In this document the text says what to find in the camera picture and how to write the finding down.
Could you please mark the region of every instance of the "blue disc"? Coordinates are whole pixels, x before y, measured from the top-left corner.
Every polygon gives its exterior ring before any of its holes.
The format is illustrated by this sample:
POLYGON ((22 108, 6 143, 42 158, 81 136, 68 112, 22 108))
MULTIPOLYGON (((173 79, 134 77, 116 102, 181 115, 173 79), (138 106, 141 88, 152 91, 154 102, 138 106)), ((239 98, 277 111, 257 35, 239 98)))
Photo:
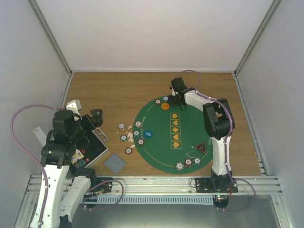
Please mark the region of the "blue disc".
POLYGON ((146 138, 151 138, 153 136, 153 132, 151 130, 147 130, 144 132, 144 136, 146 138))

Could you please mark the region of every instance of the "round green mat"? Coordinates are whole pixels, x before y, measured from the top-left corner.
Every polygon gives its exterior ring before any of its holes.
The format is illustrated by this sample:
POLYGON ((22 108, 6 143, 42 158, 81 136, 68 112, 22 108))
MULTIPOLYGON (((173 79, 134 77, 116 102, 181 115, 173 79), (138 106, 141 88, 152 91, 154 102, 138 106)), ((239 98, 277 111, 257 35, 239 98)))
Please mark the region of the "round green mat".
POLYGON ((185 111, 179 106, 164 110, 153 100, 140 110, 134 123, 137 121, 142 125, 136 127, 134 124, 133 131, 140 132, 137 138, 134 136, 135 146, 153 167, 168 173, 185 174, 203 168, 212 160, 212 141, 205 131, 203 113, 197 108, 188 105, 185 111), (152 137, 148 138, 146 131, 152 131, 152 137), (139 139, 144 139, 144 145, 138 144, 139 139), (205 152, 195 149, 200 144, 205 152), (177 170, 176 163, 185 164, 186 158, 192 161, 199 158, 200 164, 193 163, 177 170))

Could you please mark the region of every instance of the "wood surface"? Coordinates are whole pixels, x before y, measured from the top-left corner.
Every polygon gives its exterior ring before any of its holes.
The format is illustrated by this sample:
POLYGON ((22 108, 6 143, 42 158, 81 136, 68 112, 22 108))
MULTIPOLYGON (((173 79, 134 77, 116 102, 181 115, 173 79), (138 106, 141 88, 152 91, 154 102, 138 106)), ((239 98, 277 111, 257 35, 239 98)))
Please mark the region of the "wood surface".
MULTIPOLYGON (((103 163, 114 152, 126 161, 126 166, 117 175, 156 176, 174 174, 160 171, 148 164, 133 148, 127 155, 125 149, 134 143, 122 142, 120 135, 132 131, 135 117, 149 101, 169 95, 170 81, 177 73, 75 73, 66 101, 78 99, 81 115, 92 109, 102 109, 104 124, 101 129, 109 137, 106 142, 109 153, 92 167, 98 175, 113 175, 103 163), (124 131, 118 129, 125 123, 124 131)), ((201 73, 199 91, 215 98, 226 98, 233 113, 236 128, 230 143, 230 165, 235 176, 261 175, 257 156, 249 132, 246 117, 234 79, 230 73, 201 73)), ((182 75, 187 87, 195 87, 198 78, 193 73, 182 75)), ((209 176, 212 162, 204 168, 185 176, 209 176)))

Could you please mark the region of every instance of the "wooden table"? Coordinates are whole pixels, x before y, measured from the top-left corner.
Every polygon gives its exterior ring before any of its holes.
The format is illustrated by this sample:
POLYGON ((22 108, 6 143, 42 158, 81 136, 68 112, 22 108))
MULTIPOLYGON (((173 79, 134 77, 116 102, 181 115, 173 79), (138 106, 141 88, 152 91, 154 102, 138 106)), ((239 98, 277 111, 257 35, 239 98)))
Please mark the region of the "wooden table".
MULTIPOLYGON (((122 142, 120 135, 133 126, 134 118, 149 101, 171 93, 170 81, 177 73, 75 73, 66 101, 78 99, 81 102, 81 115, 92 109, 103 110, 102 130, 109 137, 106 142, 109 153, 97 161, 92 168, 98 175, 113 175, 103 163, 114 152, 126 161, 126 166, 118 175, 157 176, 173 175, 149 165, 133 149, 131 155, 125 149, 134 143, 122 142), (118 129, 125 123, 124 131, 118 129)), ((233 113, 236 128, 230 143, 230 165, 235 176, 261 175, 257 156, 250 136, 248 124, 239 99, 234 79, 229 73, 202 73, 199 91, 215 98, 226 98, 233 113)), ((193 73, 182 75, 187 87, 195 87, 198 79, 193 73)), ((212 162, 199 171, 186 176, 209 176, 212 162)))

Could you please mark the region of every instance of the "poker chip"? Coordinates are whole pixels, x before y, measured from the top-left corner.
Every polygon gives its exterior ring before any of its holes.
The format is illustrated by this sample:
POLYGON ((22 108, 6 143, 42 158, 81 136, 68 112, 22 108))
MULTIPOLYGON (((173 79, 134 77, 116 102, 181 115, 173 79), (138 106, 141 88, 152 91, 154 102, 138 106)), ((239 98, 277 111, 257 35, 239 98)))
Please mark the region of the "poker chip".
POLYGON ((139 136, 139 131, 134 131, 133 135, 135 138, 137 138, 139 136))
POLYGON ((142 145, 144 145, 144 140, 143 139, 139 139, 137 141, 137 143, 138 143, 139 146, 142 146, 142 145))
POLYGON ((141 125, 142 125, 142 122, 140 122, 140 121, 136 121, 136 122, 135 122, 135 126, 136 126, 136 127, 141 127, 141 125))
POLYGON ((122 136, 120 136, 120 140, 124 142, 127 141, 127 136, 123 134, 122 136))
POLYGON ((126 154, 131 154, 132 153, 132 149, 130 147, 128 147, 127 149, 125 149, 125 153, 126 154))
POLYGON ((176 163, 175 167, 177 168, 178 171, 181 171, 184 169, 184 165, 181 162, 176 163))
POLYGON ((200 159, 199 158, 195 158, 194 159, 194 164, 195 165, 199 165, 200 164, 200 159))
POLYGON ((185 166, 190 167, 192 165, 192 160, 190 158, 185 159, 185 166))
POLYGON ((160 105, 160 104, 161 104, 160 99, 155 100, 155 104, 156 104, 156 105, 160 105))
POLYGON ((120 123, 120 124, 118 125, 118 128, 119 128, 120 130, 123 130, 124 127, 125 127, 124 123, 120 123))

